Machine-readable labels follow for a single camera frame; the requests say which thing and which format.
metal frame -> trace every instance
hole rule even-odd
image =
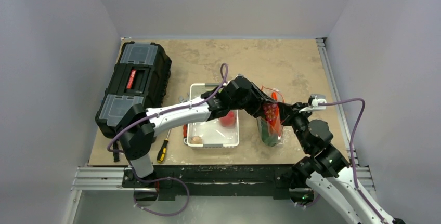
[[[325,48],[325,42],[323,39],[316,39],[317,47],[320,53],[323,69],[328,80],[329,88],[333,100],[340,101],[339,92],[335,84],[334,76],[328,60],[328,54]],[[343,107],[341,105],[336,106],[340,127],[342,130],[344,142],[349,157],[349,138],[350,132],[347,125],[346,117],[344,115]],[[357,176],[360,183],[368,190],[372,197],[376,200],[375,187],[372,181],[370,169],[368,167],[359,167],[358,160],[355,160],[357,164]],[[78,208],[78,204],[81,198],[83,190],[130,190],[130,191],[143,191],[153,192],[154,188],[122,188],[121,184],[124,176],[124,167],[79,167],[75,174],[75,179],[72,184],[71,194],[69,197],[69,204],[67,211],[63,217],[62,224],[73,224],[75,214]]]

work surface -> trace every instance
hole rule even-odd
[[[285,102],[307,102],[312,93],[324,94],[332,101],[331,91],[314,39],[217,39],[217,40],[136,40],[162,45],[172,60],[172,75],[167,86],[163,106],[178,103],[178,97],[187,97],[193,83],[221,81],[222,63],[229,66],[228,80],[243,74],[257,86],[277,88]],[[328,107],[314,112],[310,119],[328,122],[334,134],[332,143],[343,154],[343,141],[337,111]],[[183,128],[174,128],[170,134],[164,166],[171,164],[293,164],[305,156],[291,127],[283,130],[282,143],[266,146],[259,137],[256,119],[239,111],[240,144],[235,148],[193,149],[183,143]],[[166,133],[161,133],[150,150],[151,160],[156,155]],[[106,150],[110,139],[98,130],[90,165],[127,165],[114,163]]]

black toolbox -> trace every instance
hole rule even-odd
[[[95,122],[107,138],[131,106],[144,108],[162,105],[172,61],[161,45],[127,42],[121,47],[109,86],[105,91]]]

white plastic tray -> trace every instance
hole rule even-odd
[[[200,96],[206,91],[213,90],[218,84],[196,83],[190,86],[190,100]],[[239,115],[235,110],[236,123],[232,127],[224,127],[219,120],[192,123],[188,125],[187,142],[184,143],[193,148],[233,148],[239,145]],[[193,144],[189,141],[193,136],[200,136],[202,144]]]

gray wall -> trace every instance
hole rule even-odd
[[[348,0],[102,0],[121,36],[327,36]]]
[[[380,204],[439,223],[441,0],[349,0],[326,45],[341,98],[363,97],[356,134]],[[360,105],[346,106],[353,125]]]
[[[60,223],[118,35],[100,0],[0,0],[1,223]]]

